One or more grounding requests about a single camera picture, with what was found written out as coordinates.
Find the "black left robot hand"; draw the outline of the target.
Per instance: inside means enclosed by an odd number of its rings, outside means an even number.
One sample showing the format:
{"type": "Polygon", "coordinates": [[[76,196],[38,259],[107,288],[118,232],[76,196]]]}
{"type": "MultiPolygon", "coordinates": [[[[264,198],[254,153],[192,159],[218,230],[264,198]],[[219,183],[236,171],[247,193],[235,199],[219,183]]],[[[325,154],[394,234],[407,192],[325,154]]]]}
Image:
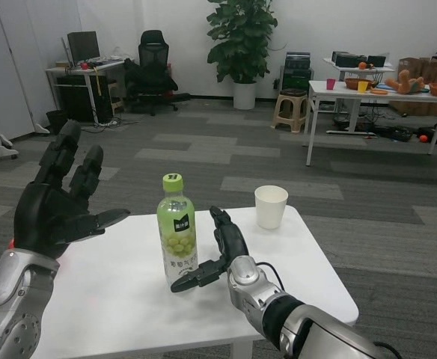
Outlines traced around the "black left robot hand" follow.
{"type": "Polygon", "coordinates": [[[94,145],[77,167],[70,190],[62,188],[78,149],[81,126],[68,120],[49,144],[36,177],[24,189],[13,220],[14,247],[57,259],[72,242],[98,236],[130,215],[128,209],[88,210],[99,185],[103,149],[94,145]]]}

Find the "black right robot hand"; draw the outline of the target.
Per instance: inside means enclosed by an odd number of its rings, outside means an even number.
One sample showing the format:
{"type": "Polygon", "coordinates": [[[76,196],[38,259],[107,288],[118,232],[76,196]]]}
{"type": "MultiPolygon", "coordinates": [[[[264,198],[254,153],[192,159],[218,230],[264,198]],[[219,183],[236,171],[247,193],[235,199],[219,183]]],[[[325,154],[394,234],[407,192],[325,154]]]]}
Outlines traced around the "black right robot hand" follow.
{"type": "Polygon", "coordinates": [[[173,293],[213,283],[227,271],[235,258],[249,255],[242,232],[231,221],[229,214],[217,206],[211,206],[210,215],[215,224],[213,234],[218,244],[220,257],[216,261],[207,260],[201,263],[197,269],[174,281],[171,284],[173,293]]]}

